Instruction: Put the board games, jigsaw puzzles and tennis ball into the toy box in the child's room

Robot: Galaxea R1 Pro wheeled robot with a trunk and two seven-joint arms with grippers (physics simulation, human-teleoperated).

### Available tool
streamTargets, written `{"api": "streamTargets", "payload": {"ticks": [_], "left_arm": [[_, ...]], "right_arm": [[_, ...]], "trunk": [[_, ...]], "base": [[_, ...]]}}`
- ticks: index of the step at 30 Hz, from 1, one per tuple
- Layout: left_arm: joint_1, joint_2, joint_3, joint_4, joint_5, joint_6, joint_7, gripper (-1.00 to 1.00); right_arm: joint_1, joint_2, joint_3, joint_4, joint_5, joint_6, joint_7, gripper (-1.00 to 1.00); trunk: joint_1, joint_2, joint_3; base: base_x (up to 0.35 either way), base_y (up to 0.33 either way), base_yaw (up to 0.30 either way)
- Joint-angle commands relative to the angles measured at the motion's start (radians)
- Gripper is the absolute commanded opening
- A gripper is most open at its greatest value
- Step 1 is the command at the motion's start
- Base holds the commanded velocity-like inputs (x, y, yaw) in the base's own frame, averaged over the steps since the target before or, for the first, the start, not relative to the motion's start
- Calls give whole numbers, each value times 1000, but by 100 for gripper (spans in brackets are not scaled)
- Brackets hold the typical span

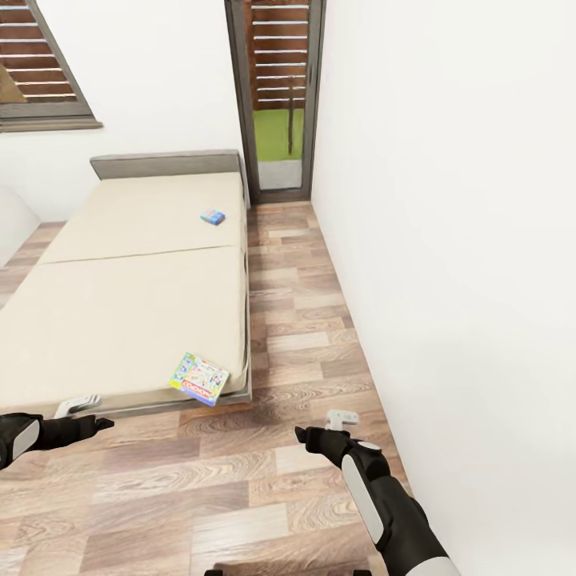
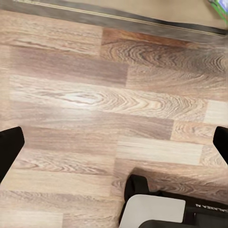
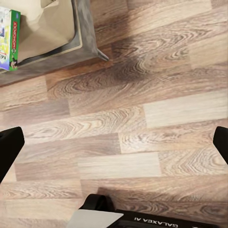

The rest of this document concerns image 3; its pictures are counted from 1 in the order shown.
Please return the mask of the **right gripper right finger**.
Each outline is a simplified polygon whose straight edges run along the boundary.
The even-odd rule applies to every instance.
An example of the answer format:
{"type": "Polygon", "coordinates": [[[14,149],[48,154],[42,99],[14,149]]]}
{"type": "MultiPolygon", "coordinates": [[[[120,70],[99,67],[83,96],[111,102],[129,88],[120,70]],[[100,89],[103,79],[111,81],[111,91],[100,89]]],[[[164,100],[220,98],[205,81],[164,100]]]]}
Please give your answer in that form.
{"type": "Polygon", "coordinates": [[[216,128],[213,144],[228,165],[228,128],[222,126],[216,128]]]}

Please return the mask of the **board game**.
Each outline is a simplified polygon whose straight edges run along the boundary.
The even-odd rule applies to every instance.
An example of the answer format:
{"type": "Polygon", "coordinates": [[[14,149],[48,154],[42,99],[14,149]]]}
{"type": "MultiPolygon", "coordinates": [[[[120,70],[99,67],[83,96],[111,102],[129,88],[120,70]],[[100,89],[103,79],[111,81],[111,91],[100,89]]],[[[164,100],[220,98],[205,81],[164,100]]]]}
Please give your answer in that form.
{"type": "Polygon", "coordinates": [[[0,68],[17,70],[20,12],[0,6],[0,68]]]}

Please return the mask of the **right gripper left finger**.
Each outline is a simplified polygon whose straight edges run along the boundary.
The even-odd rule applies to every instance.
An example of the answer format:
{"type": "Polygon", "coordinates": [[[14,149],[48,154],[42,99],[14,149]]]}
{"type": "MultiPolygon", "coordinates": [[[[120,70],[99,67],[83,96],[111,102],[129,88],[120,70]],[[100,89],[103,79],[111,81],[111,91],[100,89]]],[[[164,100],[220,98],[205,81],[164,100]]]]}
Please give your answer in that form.
{"type": "Polygon", "coordinates": [[[0,183],[25,144],[20,126],[0,132],[0,183]]]}

